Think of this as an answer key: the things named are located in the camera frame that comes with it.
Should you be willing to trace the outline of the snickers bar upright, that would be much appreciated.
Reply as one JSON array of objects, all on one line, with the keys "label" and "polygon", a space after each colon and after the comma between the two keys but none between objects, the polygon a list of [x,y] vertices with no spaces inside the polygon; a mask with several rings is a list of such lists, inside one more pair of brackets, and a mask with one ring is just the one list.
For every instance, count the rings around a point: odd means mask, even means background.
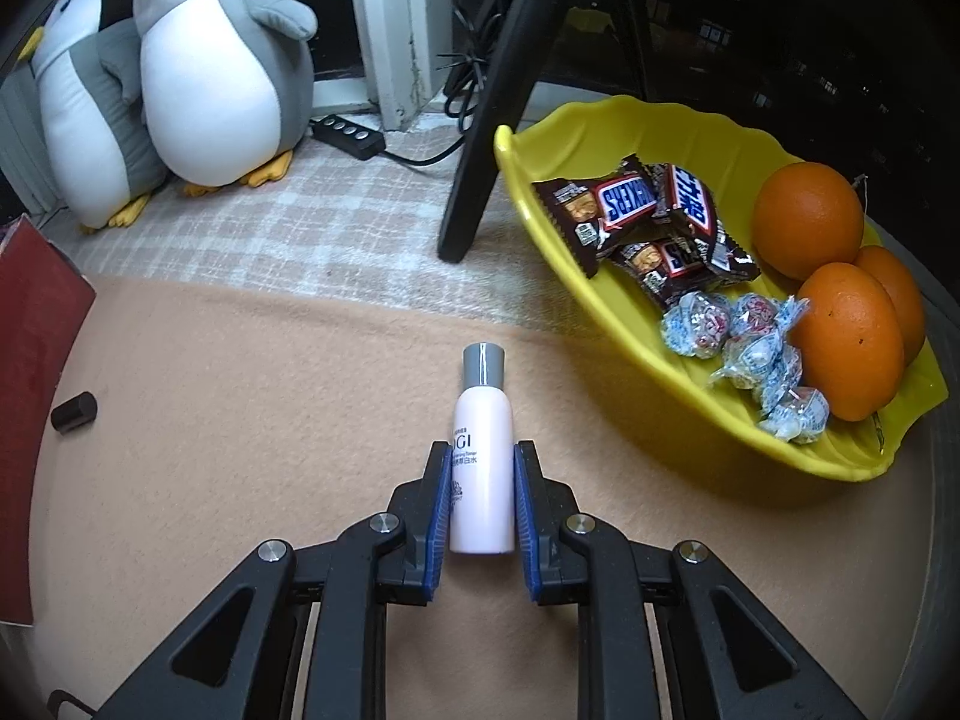
[{"label": "snickers bar upright", "polygon": [[754,257],[726,232],[708,185],[672,163],[649,168],[658,194],[654,220],[679,236],[723,283],[748,283],[760,276]]}]

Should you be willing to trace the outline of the orange fruit rear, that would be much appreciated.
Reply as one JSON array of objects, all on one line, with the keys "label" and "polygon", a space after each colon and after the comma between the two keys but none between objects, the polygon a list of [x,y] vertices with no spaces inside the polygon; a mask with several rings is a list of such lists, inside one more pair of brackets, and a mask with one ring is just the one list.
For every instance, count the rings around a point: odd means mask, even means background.
[{"label": "orange fruit rear", "polygon": [[861,249],[864,210],[853,186],[822,163],[788,164],[760,187],[752,242],[766,265],[804,281],[827,263],[851,263]]}]

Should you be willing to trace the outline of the black cylinder tube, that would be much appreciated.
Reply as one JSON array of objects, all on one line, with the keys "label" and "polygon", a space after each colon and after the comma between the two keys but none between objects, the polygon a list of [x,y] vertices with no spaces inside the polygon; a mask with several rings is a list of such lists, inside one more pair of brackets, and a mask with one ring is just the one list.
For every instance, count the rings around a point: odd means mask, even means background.
[{"label": "black cylinder tube", "polygon": [[50,426],[59,434],[68,434],[88,426],[98,417],[98,400],[91,392],[82,392],[53,408]]}]

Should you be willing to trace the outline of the wrapped candies pile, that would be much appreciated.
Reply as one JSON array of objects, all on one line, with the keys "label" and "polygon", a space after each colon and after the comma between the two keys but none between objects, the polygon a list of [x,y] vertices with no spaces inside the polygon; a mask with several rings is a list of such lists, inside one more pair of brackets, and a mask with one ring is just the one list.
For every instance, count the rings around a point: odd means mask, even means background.
[{"label": "wrapped candies pile", "polygon": [[748,390],[758,427],[784,442],[814,444],[825,433],[830,405],[820,390],[802,385],[802,355],[788,335],[809,301],[797,296],[736,298],[693,291],[665,311],[661,337],[686,358],[719,359],[709,383]]}]

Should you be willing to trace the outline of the snickers bar lower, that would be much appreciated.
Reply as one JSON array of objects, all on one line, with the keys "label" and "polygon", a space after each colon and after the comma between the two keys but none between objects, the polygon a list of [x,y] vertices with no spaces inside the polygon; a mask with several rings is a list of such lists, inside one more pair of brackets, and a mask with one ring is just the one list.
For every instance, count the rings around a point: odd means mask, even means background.
[{"label": "snickers bar lower", "polygon": [[685,294],[711,289],[716,278],[706,265],[677,239],[636,241],[617,245],[610,260],[630,275],[662,309],[677,304]]}]

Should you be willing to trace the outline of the orange fruit front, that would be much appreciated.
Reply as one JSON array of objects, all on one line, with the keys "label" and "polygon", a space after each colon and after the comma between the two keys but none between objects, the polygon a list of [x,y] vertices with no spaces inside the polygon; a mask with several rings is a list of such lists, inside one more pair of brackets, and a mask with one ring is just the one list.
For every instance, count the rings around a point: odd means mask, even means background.
[{"label": "orange fruit front", "polygon": [[802,382],[822,392],[836,419],[858,422],[893,400],[905,346],[884,286],[850,263],[827,263],[797,291],[809,305],[789,333]]}]

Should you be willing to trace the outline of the orange fruit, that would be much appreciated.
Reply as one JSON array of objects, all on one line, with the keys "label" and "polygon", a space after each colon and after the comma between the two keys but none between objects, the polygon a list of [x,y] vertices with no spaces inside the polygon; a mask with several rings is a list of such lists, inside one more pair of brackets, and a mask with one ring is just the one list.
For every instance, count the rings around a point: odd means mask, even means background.
[{"label": "orange fruit", "polygon": [[766,265],[804,281],[827,263],[851,263],[861,249],[864,210],[853,186],[822,163],[788,164],[760,187],[752,242]]},{"label": "orange fruit", "polygon": [[850,263],[827,263],[797,291],[809,305],[789,333],[802,382],[822,392],[836,419],[858,422],[893,400],[905,346],[884,286]]},{"label": "orange fruit", "polygon": [[889,294],[903,335],[905,364],[910,366],[926,339],[926,312],[918,283],[907,266],[880,245],[861,247],[854,265],[867,271]]}]

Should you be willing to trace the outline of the orange fruit right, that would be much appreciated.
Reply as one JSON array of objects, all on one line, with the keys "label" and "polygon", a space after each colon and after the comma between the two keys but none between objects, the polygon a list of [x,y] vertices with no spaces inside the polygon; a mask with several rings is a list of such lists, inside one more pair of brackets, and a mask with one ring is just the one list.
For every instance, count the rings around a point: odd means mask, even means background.
[{"label": "orange fruit right", "polygon": [[903,335],[905,364],[910,366],[926,339],[926,312],[918,283],[907,266],[880,245],[861,247],[854,265],[867,271],[889,294]]}]

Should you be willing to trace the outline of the red cardboard box white inside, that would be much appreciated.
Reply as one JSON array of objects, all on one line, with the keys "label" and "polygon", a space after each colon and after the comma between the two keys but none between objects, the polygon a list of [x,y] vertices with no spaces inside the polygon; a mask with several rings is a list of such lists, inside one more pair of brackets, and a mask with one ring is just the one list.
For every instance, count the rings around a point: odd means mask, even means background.
[{"label": "red cardboard box white inside", "polygon": [[0,583],[2,621],[34,622],[32,488],[60,376],[96,299],[91,283],[26,216],[3,229],[0,265]]}]

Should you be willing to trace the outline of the snickers bar blue label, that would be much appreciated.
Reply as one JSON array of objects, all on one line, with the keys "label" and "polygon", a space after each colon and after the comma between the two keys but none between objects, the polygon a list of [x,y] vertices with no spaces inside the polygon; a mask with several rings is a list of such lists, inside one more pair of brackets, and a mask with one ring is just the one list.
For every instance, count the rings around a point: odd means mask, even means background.
[{"label": "snickers bar blue label", "polygon": [[652,174],[636,154],[601,177],[556,177],[534,182],[535,197],[562,234],[586,278],[596,275],[601,258],[658,214],[659,195]]}]

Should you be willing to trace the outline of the large plush penguin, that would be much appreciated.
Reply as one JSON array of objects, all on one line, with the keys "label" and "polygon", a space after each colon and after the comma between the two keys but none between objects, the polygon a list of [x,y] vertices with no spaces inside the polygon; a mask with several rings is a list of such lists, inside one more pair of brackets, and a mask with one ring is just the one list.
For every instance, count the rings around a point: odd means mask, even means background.
[{"label": "large plush penguin", "polygon": [[39,91],[53,180],[83,231],[129,227],[167,167],[146,130],[140,36],[104,0],[57,0],[21,47]]}]

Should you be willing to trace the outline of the white lotion bottle grey cap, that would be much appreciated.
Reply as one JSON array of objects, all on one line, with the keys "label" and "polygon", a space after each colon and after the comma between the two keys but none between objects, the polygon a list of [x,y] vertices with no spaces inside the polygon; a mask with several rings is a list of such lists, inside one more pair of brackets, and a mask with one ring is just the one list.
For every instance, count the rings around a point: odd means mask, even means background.
[{"label": "white lotion bottle grey cap", "polygon": [[514,424],[505,392],[505,350],[464,349],[462,392],[452,422],[449,546],[457,554],[514,551]]}]

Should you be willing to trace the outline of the small plush penguin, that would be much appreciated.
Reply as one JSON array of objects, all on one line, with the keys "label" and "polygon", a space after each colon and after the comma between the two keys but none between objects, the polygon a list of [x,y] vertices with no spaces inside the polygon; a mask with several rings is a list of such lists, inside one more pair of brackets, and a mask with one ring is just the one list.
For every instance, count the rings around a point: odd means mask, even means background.
[{"label": "small plush penguin", "polygon": [[132,0],[151,143],[184,193],[283,179],[313,112],[299,0]]}]

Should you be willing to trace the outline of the black inline switch box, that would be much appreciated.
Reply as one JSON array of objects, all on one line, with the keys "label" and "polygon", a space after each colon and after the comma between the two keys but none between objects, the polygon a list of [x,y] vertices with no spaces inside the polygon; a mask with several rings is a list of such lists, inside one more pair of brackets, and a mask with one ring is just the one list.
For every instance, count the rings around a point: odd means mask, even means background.
[{"label": "black inline switch box", "polygon": [[379,130],[343,119],[342,115],[327,114],[311,121],[314,140],[325,143],[353,160],[368,161],[386,151],[386,137]]}]

